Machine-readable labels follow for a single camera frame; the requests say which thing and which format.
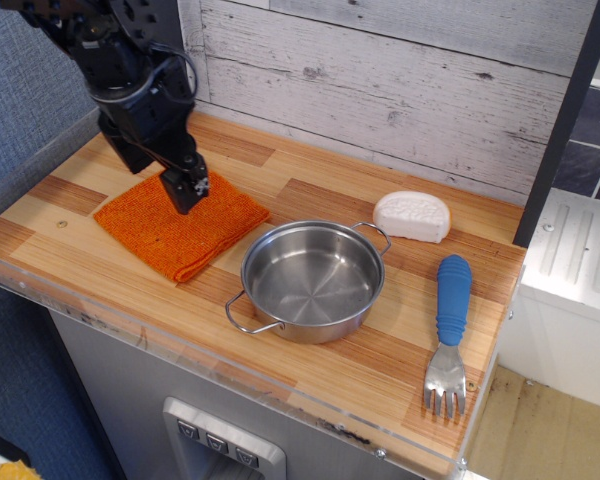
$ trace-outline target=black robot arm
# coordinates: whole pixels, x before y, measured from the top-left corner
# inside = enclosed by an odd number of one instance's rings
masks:
[[[188,57],[153,39],[149,0],[1,0],[40,28],[82,71],[100,109],[100,129],[129,170],[154,161],[176,210],[209,192],[207,169],[187,132],[195,102]]]

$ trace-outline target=white wooden wall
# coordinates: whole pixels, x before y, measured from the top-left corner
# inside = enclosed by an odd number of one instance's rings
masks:
[[[198,109],[523,205],[596,0],[178,0]]]

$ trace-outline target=blue fork handle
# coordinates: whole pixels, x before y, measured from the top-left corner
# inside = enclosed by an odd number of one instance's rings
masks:
[[[438,339],[450,347],[460,344],[467,325],[471,268],[459,255],[450,255],[438,267]]]

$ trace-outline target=metal pot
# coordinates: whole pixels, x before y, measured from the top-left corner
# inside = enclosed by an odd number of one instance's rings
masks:
[[[378,252],[360,232],[368,225],[384,235]],[[242,261],[242,290],[225,310],[245,333],[272,329],[298,343],[324,343],[344,337],[362,325],[384,284],[382,256],[391,246],[377,226],[360,222],[346,227],[309,220],[274,228],[256,240]],[[249,330],[235,321],[230,307],[247,294],[265,324]]]

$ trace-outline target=metal fork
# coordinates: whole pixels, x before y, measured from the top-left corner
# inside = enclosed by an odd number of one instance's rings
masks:
[[[453,397],[458,399],[458,411],[464,414],[467,397],[464,364],[458,351],[467,324],[471,291],[471,268],[459,255],[450,255],[438,267],[438,340],[440,344],[427,368],[424,379],[424,403],[436,415],[442,412],[442,397],[446,397],[447,416],[453,418]],[[433,392],[435,405],[431,404]]]

